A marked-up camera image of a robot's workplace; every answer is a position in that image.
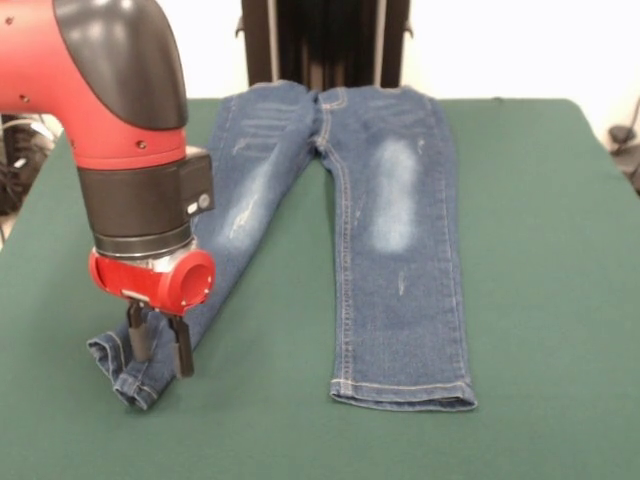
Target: green table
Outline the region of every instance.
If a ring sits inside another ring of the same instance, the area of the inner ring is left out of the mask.
[[[635,479],[640,204],[563,100],[443,102],[460,157],[468,413],[332,401],[332,180],[314,162],[195,355],[149,412],[85,341],[124,304],[89,279],[67,145],[0,253],[0,478]],[[191,102],[203,145],[214,101]]]

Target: jeans hem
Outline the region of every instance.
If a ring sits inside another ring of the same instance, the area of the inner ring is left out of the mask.
[[[89,352],[100,370],[111,380],[118,398],[128,406],[147,410],[158,399],[155,389],[124,373],[124,355],[120,340],[115,334],[105,333],[87,342]]]
[[[334,379],[331,397],[359,407],[390,411],[459,412],[478,405],[473,389],[465,382],[406,387]]]

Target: cable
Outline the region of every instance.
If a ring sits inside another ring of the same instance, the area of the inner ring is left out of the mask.
[[[42,117],[42,115],[39,115],[39,117],[40,117],[39,122],[29,118],[18,118],[16,120],[11,120],[10,122],[7,122],[4,125],[2,125],[2,129],[6,130],[11,127],[17,127],[18,125],[27,125],[31,128],[31,130],[35,130],[40,135],[44,135],[45,137],[48,137],[49,140],[51,140],[52,142],[57,141],[58,137],[51,130],[47,128],[47,125],[45,124],[44,118]]]
[[[620,151],[627,145],[627,143],[629,143],[631,141],[631,138],[633,136],[633,127],[635,126],[636,122],[638,121],[638,113],[639,112],[640,112],[640,97],[638,97],[638,100],[636,101],[636,108],[633,111],[633,119],[631,120],[631,123],[629,124],[629,129],[627,130],[627,135],[625,136],[625,138],[622,141],[622,143],[618,144],[618,148],[616,148],[615,151],[613,152],[614,154],[620,153]]]

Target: distressed denim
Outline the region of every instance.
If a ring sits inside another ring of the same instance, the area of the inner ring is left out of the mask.
[[[217,283],[188,312],[194,348],[293,182],[319,156],[335,183],[336,355],[330,395],[383,410],[473,409],[460,282],[457,165],[438,103],[411,88],[309,92],[278,82],[223,100],[208,148],[216,209],[193,222]],[[126,403],[174,378],[173,334],[147,312],[153,357],[126,323],[88,342]]]

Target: jeans leg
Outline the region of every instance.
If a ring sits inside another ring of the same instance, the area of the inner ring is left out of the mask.
[[[315,98],[300,85],[278,82],[223,101],[208,145],[216,208],[192,224],[199,247],[214,256],[217,270],[206,303],[185,316],[193,348],[249,264],[281,199],[310,161]],[[142,409],[174,378],[173,332],[157,312],[147,312],[147,328],[153,356],[144,363],[132,358],[124,324],[88,342],[116,394]]]
[[[476,406],[457,240],[456,154],[439,105],[411,89],[319,96],[336,191],[331,395],[385,410]]]

